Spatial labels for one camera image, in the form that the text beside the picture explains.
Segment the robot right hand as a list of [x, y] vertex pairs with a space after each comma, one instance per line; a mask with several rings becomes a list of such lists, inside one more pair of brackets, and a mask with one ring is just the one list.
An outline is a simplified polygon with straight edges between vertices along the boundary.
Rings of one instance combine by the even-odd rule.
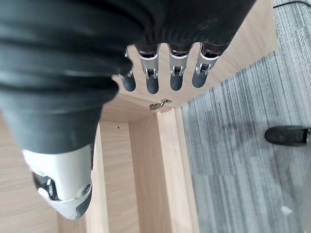
[[252, 0], [3, 0], [0, 110], [37, 192], [59, 214], [81, 218], [92, 197], [97, 125], [118, 93], [136, 88], [127, 48], [136, 47], [150, 94], [159, 46], [170, 52], [171, 89], [182, 87], [189, 52], [202, 87], [254, 5]]

